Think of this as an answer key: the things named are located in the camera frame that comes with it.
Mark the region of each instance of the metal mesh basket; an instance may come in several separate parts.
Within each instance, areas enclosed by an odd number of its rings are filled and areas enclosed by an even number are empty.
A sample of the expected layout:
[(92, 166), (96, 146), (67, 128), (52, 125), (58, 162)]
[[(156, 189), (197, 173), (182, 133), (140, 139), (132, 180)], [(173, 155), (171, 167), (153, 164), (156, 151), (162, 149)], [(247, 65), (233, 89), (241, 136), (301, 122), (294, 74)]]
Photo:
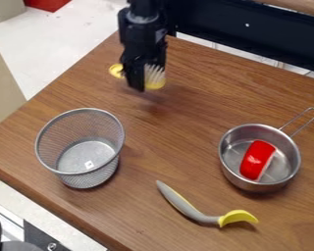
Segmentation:
[(76, 109), (51, 120), (38, 134), (35, 152), (40, 163), (68, 186), (89, 188), (116, 170), (125, 131), (112, 114)]

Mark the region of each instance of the table surface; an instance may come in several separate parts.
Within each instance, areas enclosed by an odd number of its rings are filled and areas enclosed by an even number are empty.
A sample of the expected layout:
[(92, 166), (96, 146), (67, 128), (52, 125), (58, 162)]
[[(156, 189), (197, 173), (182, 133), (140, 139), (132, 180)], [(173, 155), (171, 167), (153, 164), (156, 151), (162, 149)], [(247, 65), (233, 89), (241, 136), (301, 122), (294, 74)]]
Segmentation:
[[(217, 153), (234, 126), (279, 127), (314, 107), (314, 79), (168, 39), (161, 90), (138, 93), (108, 74), (122, 53), (114, 34), (28, 101), (0, 125), (0, 178), (111, 250), (314, 250), (314, 123), (294, 138), (302, 168), (277, 193), (234, 188)], [(46, 122), (80, 107), (113, 113), (127, 133), (117, 173), (88, 190), (62, 184), (33, 150)], [(157, 179), (208, 215), (244, 209), (260, 224), (197, 225), (167, 203)]]
[(314, 0), (255, 0), (314, 16)]

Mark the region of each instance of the white floor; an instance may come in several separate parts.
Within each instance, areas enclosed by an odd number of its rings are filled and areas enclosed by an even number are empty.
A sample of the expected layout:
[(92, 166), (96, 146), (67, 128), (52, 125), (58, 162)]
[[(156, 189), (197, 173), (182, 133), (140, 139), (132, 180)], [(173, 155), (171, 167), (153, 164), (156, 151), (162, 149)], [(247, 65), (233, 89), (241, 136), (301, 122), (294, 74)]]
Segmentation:
[[(56, 13), (27, 8), (18, 17), (0, 24), (0, 52), (26, 99), (52, 80), (117, 29), (117, 12), (126, 0), (73, 0)], [(180, 38), (216, 48), (264, 64), (277, 61), (242, 52), (184, 34)], [(286, 65), (290, 71), (308, 70)], [(65, 224), (23, 195), (0, 183), (0, 204), (52, 234), (72, 250), (103, 251), (104, 247)]]

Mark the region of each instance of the red toy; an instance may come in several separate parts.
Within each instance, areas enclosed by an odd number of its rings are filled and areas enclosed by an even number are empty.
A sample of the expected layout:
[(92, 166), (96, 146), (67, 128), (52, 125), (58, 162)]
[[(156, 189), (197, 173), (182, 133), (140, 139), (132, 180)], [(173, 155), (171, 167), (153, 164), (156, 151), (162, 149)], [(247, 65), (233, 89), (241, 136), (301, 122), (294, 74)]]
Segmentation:
[(259, 180), (269, 167), (276, 148), (271, 144), (255, 140), (246, 151), (240, 165), (240, 173), (253, 180)]
[(27, 6), (48, 12), (56, 12), (71, 0), (25, 0)]

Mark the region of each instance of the wire handle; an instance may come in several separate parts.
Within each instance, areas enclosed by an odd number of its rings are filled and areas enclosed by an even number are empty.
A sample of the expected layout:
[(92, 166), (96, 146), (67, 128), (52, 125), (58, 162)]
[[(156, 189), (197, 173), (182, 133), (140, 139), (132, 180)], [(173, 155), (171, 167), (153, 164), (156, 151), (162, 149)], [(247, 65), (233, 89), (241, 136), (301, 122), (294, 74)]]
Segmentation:
[[(314, 107), (309, 107), (305, 111), (303, 111), (301, 114), (295, 116), (292, 120), (290, 120), (285, 125), (283, 125), (280, 128), (280, 130), (283, 130), (286, 126), (290, 125), (292, 122), (294, 122), (295, 120), (299, 119), (301, 116), (303, 116), (304, 114), (306, 114), (307, 112), (309, 112), (311, 110), (314, 111)], [(290, 135), (290, 137), (294, 137), (297, 133), (299, 133), (301, 130), (303, 130), (305, 127), (307, 127), (313, 121), (314, 121), (314, 117), (311, 120), (309, 120), (307, 123), (305, 123), (304, 125), (301, 125), (292, 135)]]

